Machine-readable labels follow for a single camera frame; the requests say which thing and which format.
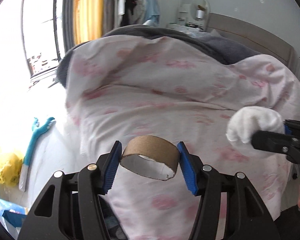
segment hanging clothes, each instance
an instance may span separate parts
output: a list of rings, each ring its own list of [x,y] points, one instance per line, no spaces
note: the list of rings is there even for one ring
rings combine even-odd
[[[122,15],[120,26],[130,25],[129,15],[133,15],[133,9],[136,6],[136,0],[118,0],[118,15]]]
[[[143,22],[146,22],[147,20],[151,20],[159,25],[160,8],[158,0],[146,0],[146,12]]]
[[[146,12],[146,0],[136,0],[133,15],[130,17],[130,24],[143,24]]]

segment yellow plastic bag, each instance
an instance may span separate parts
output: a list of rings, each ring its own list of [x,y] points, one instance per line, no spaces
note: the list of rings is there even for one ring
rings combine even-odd
[[[0,147],[0,184],[12,187],[18,184],[23,157],[16,149],[3,152]]]

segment yellow curtain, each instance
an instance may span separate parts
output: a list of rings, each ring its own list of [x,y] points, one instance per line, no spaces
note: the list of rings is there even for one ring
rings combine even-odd
[[[101,37],[103,0],[74,0],[73,15],[76,45]]]

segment pink bedsheet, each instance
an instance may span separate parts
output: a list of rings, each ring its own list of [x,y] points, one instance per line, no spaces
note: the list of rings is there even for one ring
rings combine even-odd
[[[244,156],[225,136],[229,118],[244,106],[263,106],[300,120],[300,83],[277,59],[257,55],[222,65],[168,37],[101,38],[74,51],[66,106],[80,128],[87,162],[109,152],[116,140],[125,147],[139,135],[184,141],[191,154],[219,172],[244,172],[273,219],[280,215],[291,164],[283,155]],[[180,169],[173,179],[158,181],[120,166],[106,197],[135,240],[188,239],[199,203]],[[222,195],[220,223],[225,214]]]

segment gray blanket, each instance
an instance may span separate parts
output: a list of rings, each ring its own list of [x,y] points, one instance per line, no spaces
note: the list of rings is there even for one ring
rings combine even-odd
[[[247,57],[260,54],[259,52],[249,49],[236,41],[232,41],[224,37],[213,36],[209,33],[203,34],[200,38],[192,38],[187,34],[175,30],[149,27],[146,25],[129,25],[117,28],[105,34],[103,37],[123,34],[141,36],[150,40],[164,36],[178,39],[200,50],[202,53],[214,58],[224,65],[231,65]],[[69,50],[60,62],[57,70],[57,78],[63,87],[66,87],[67,72],[73,51],[85,43],[86,42],[81,43]]]

